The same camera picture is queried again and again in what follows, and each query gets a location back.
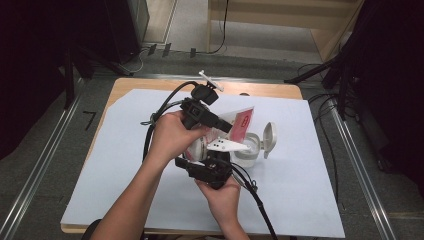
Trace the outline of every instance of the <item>black cable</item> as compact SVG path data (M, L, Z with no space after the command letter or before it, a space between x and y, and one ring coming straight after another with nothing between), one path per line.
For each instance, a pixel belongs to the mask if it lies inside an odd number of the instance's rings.
M258 205L259 211L261 212L262 217L264 218L265 223L268 226L269 232L271 233L272 239L278 240L277 235L275 234L274 228L272 227L271 221L269 220L268 215L266 214L264 204L262 203L258 194L253 189L252 185L250 185L249 181L247 181L247 179L243 176L243 174L235 166L231 166L231 168L243 180L244 185L246 186L246 189L250 192L250 194L252 194L252 197L255 199L256 204Z
M225 26L227 25L228 3L229 3L229 0L227 0L227 5L225 6L225 15L224 15L224 36L222 37L221 46L219 46L219 48L218 48L218 49L216 49L215 51L212 51L212 52L196 52L196 53L215 54L215 53L217 53L219 50L221 50L222 46L224 46L224 42L225 42Z
M332 97L327 98L321 104L321 106L318 109L318 113L320 113L322 111L322 108L323 108L324 104L326 102L330 101L332 98L334 98L334 97L332 96ZM335 185L335 193L334 194L335 194L335 198L336 198L336 203L338 203L339 202L339 176L338 176L338 172L337 172L336 158L334 156L333 146L331 145L330 139L328 138L328 135L327 135L327 131L325 130L324 125L322 123L322 116L319 118L319 122L320 122L320 126L321 126L321 129L322 129L322 132L324 134L325 140L327 141L328 147L330 148L331 158L333 160L333 166L334 166L334 185Z
M169 101L171 100L172 97L175 96L175 94L177 94L178 91L180 91L183 87L187 86L187 85L194 85L197 86L199 85L197 82L195 81L188 81L185 82L183 84L181 84L180 86L178 86L174 91L172 91L172 93L168 96L168 98L163 102L162 106L159 108L159 110L154 114L153 116L153 120L154 123L159 119L160 116L162 116L162 114L165 112L166 109L166 105L169 103Z
M163 104L159 108L159 110L156 113L153 113L152 114L152 117L151 117L150 121L142 122L141 123L141 125L148 125L148 124L150 124L149 129L147 130L146 140L144 141L144 150L143 150L143 160L142 161L144 161L144 159L147 156L147 152L149 151L150 140L152 138L153 130L155 129L156 121L168 109L167 105L168 105L169 101L171 100L171 98L174 97L175 94L177 94L177 92L180 91L183 87L185 87L187 85L190 85L190 84L193 84L194 86L199 85L195 81L184 82L183 84L181 84L180 86L178 86L174 91L172 91L171 94L169 94L168 98L166 98L166 100L163 102Z
M232 162L231 164L234 165L234 166L236 166L236 167L238 167L238 168L240 168L241 170L243 170L244 173L246 173L247 178L249 178L250 184L252 185L253 189L256 192L256 190L258 189L258 187L256 186L256 181L255 180L252 180L252 178L250 178L249 173L242 166L238 165L237 163L233 163Z
M301 66L301 67L299 67L299 68L297 69L297 76L298 76L298 77L300 76L300 70L301 70L302 68L304 68L304 67L308 67L308 66L319 66L319 65L321 65L321 64L318 64L318 63L305 64L305 65L303 65L303 66ZM319 72L319 75L320 75L321 79L323 80L323 79L324 79L324 77L322 76L321 72Z

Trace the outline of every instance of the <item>human hand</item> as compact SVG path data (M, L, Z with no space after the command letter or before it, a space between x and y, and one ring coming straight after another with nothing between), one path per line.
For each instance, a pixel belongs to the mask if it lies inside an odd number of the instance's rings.
M208 200L209 209L221 229L239 226L237 209L241 187L236 180L233 177L228 178L225 185L218 190L211 188L205 182L199 180L195 182Z
M206 135L208 127L187 130L182 111L166 113L156 123L148 155L165 165L181 155L196 139Z

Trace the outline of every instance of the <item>white object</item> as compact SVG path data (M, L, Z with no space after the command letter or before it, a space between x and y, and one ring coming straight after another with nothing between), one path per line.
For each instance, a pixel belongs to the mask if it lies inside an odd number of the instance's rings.
M136 89L107 109L62 224L88 226L104 217L140 167L148 129L140 121L149 119L169 94ZM188 96L179 92L174 98ZM257 161L247 169L258 183L258 195L276 234L344 238L308 102L220 95L211 111L219 115L251 106L255 106L255 117L249 131L261 132L270 121L279 130L270 161ZM238 214L246 232L269 234L256 202L244 189ZM220 232L193 179L173 161L162 174L149 212L146 231L152 229Z
M224 87L219 86L218 84L216 84L214 81L212 81L212 78L208 77L205 75L205 71L200 71L199 72L200 76L202 76L206 81L208 81L210 84L212 84L214 87L216 87L219 91L223 92L224 91Z
M217 138L213 140L210 144L208 144L207 149L218 151L218 152L233 152L233 151L249 150L249 147L247 145L233 142L225 138Z
M277 143L277 127L275 123L269 122L266 125L263 141L255 133L248 132L243 143L249 146L249 149L234 152L235 158L233 158L233 162L245 168L253 167L261 149L264 150L264 158L267 159Z

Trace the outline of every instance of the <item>cable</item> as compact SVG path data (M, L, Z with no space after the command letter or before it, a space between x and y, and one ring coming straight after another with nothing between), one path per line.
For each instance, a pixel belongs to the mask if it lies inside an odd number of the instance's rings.
M224 46L224 42L225 42L225 27L227 25L227 14L228 14L228 3L229 0L227 0L227 4L225 6L225 15L224 15L224 36L222 37L222 42L221 42L221 46L219 46L218 49L216 49L215 51L212 52L196 52L196 53L200 53L200 54L215 54L217 53L219 50L221 50L222 46Z
M319 109L318 109L318 115L320 115L321 114L321 111L322 111L322 108L323 108L323 106L324 106L324 104L326 103L326 102L328 102L328 101L330 101L331 99L333 99L334 98L334 96L331 96L331 97L329 97L329 98L327 98L321 105L320 105L320 107L319 107ZM327 141L327 144L328 144L328 147L330 148L330 154L331 154L331 158L332 158L332 160L333 160L333 166L334 166L334 185L335 185L335 199L336 199L336 203L338 203L339 202L339 176L338 176L338 172L337 172L337 163L336 163L336 158L335 158L335 156L334 156L334 151L333 151L333 146L331 145L331 142L330 142L330 139L329 139L329 137L328 137L328 135L327 135L327 131L325 130L325 128L324 128L324 125L323 125L323 123L322 123L322 115L318 118L319 119L319 122L320 122L320 126L321 126L321 129L322 129L322 132L323 132L323 134L324 134L324 137L325 137L325 140Z
M269 220L268 215L265 211L264 205L261 199L259 198L258 194L255 192L255 189L252 187L252 185L250 185L249 181L243 176L243 174L235 166L231 166L231 168L243 180L246 186L246 189L250 192L250 194L252 194L252 197L255 199L256 204L258 205L259 211L261 212L262 217L264 218L265 223L268 226L269 232L271 233L272 239L278 240L277 235L275 234L274 228L272 227L271 221Z
M145 51L147 51L147 49L143 49L142 48L142 50L140 51L140 53L138 54L138 59L140 60L140 63L141 63L141 65L140 65L140 67L137 69L137 70L130 70L130 69L128 69L128 68L126 68L126 67L124 67L123 65L121 65L121 64L119 64L119 67L121 67L122 69L124 69L125 71L127 71L127 72L129 72L129 73L137 73L137 72L140 72L141 71L141 69L143 68L143 60L141 59L141 54L143 53L143 52L145 52Z
M236 166L236 167L238 167L238 168L240 168L241 170L243 170L243 172L244 173L246 173L246 176L249 178L249 182L250 182L250 184L253 186L253 189L255 190L255 192L256 192L256 190L258 189L258 187L256 186L256 181L255 180L252 180L251 178L250 178L250 175L249 175L249 173L247 173L247 171L242 167L242 166L240 166L240 165L238 165L237 163L231 163L232 165L234 165L234 166Z
M300 76L300 70L302 68L307 67L307 66L319 66L319 65L321 65L321 64L318 64L318 63L305 64L305 65L303 65L303 66L301 66L297 69L297 76ZM322 76L321 72L319 72L319 75L321 76L321 79L323 80L324 77Z

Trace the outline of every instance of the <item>floor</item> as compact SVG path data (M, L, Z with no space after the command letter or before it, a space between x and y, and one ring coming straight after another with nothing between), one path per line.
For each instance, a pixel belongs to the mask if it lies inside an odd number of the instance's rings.
M168 7L164 9L163 5L166 3L169 6L172 5L172 2L172 0L148 1L153 12L160 9L160 12L164 12L163 15L166 16L162 18L162 21L153 19L152 28L168 26L165 19L172 11ZM208 2L191 0L177 0L176 2L169 32L162 30L166 27L160 27L162 34L147 34L146 44L171 44L171 50L174 51L189 52L191 48L196 48L198 52L206 51L207 19L205 16L207 16ZM212 22L211 51L220 47L223 39L223 28L223 22ZM162 38L151 40L153 35L166 35L165 41L160 42ZM310 30L294 27L227 22L225 43L218 54L256 59L322 63Z

